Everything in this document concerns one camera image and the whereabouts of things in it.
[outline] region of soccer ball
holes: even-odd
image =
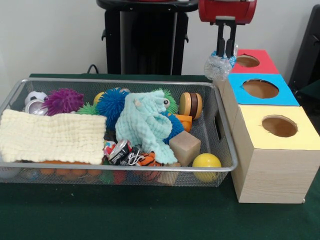
[[[24,104],[27,105],[29,102],[35,99],[44,101],[46,97],[47,94],[45,94],[44,92],[32,91],[28,94],[28,96],[26,96]]]

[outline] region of plush toy eye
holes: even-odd
[[[170,101],[168,99],[164,99],[163,104],[165,106],[165,108],[167,109],[170,106]]]

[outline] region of yellow ball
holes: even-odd
[[[101,96],[102,96],[104,93],[105,93],[104,91],[103,91],[103,92],[98,93],[98,95],[97,95],[97,96],[95,96],[95,98],[94,98],[94,100],[93,100],[93,103],[94,103],[94,104],[98,104],[99,99],[101,98]]]
[[[203,153],[197,156],[192,164],[194,168],[221,168],[220,160],[211,153]],[[197,179],[204,183],[212,183],[218,179],[218,172],[194,172]]]

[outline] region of basket handle hole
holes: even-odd
[[[221,139],[225,136],[224,126],[222,124],[220,112],[218,111],[217,114],[214,116],[213,123],[215,126],[216,135],[218,141],[220,142]]]

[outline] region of red top box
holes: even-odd
[[[232,74],[279,74],[266,50],[239,49]]]

